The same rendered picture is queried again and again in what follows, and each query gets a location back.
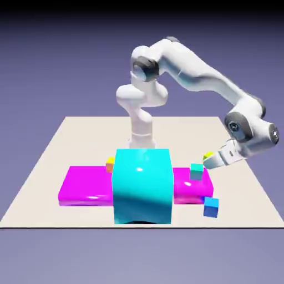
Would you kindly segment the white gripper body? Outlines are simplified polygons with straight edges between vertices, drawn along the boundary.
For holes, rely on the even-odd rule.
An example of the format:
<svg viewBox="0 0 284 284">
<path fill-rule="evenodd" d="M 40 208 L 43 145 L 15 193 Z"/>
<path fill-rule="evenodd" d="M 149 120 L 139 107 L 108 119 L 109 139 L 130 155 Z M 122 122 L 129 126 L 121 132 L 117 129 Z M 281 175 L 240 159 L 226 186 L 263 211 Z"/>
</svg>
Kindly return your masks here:
<svg viewBox="0 0 284 284">
<path fill-rule="evenodd" d="M 245 158 L 245 147 L 245 143 L 228 140 L 217 152 L 204 159 L 203 165 L 208 170 L 231 165 Z"/>
</svg>

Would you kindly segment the small teal cube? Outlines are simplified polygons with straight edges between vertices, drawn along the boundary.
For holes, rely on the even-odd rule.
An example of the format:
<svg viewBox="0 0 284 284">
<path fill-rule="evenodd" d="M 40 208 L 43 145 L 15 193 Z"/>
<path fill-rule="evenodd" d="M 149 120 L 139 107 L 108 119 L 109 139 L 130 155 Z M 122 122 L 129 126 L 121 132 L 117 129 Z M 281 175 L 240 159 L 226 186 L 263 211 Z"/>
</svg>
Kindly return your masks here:
<svg viewBox="0 0 284 284">
<path fill-rule="evenodd" d="M 204 172 L 203 164 L 191 163 L 190 180 L 202 180 L 203 172 Z"/>
</svg>

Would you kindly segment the small blue cube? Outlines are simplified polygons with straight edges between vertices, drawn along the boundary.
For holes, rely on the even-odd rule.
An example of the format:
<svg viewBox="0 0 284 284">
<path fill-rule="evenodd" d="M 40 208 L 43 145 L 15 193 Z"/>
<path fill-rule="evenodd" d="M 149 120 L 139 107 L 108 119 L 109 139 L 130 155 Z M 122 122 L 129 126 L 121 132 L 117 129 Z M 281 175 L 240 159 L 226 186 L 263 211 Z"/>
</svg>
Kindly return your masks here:
<svg viewBox="0 0 284 284">
<path fill-rule="evenodd" d="M 204 198 L 204 216 L 217 218 L 219 211 L 219 200 L 213 197 Z"/>
</svg>

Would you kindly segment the small orange cube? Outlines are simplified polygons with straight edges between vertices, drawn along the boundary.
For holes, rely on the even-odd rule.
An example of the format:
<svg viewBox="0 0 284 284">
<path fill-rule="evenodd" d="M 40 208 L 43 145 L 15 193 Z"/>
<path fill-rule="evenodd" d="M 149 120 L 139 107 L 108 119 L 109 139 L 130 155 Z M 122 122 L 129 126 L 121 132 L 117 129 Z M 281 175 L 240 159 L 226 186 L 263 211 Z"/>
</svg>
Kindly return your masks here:
<svg viewBox="0 0 284 284">
<path fill-rule="evenodd" d="M 106 161 L 106 171 L 108 173 L 112 173 L 113 172 L 113 167 L 114 167 L 114 162 L 115 162 L 115 157 L 109 157 Z"/>
</svg>

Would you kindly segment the large cyan box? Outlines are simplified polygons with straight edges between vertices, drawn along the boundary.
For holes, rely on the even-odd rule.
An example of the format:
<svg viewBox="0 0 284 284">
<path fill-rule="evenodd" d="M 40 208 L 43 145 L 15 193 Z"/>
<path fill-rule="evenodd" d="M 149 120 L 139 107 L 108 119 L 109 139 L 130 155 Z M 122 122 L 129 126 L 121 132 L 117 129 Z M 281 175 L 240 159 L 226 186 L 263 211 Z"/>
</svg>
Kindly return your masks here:
<svg viewBox="0 0 284 284">
<path fill-rule="evenodd" d="M 174 174 L 169 150 L 117 149 L 112 189 L 116 224 L 170 224 Z"/>
</svg>

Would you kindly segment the large magenta box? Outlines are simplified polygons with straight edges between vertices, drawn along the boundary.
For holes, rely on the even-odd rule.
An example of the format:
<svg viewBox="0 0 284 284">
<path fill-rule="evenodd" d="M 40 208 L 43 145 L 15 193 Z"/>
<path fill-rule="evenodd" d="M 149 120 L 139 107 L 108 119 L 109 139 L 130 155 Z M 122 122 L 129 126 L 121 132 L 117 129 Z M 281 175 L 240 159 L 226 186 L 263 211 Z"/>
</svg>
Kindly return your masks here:
<svg viewBox="0 0 284 284">
<path fill-rule="evenodd" d="M 213 197 L 214 187 L 207 169 L 202 180 L 190 180 L 189 168 L 173 168 L 174 203 L 203 204 Z M 112 206 L 111 173 L 105 166 L 71 166 L 58 193 L 60 206 Z"/>
</svg>

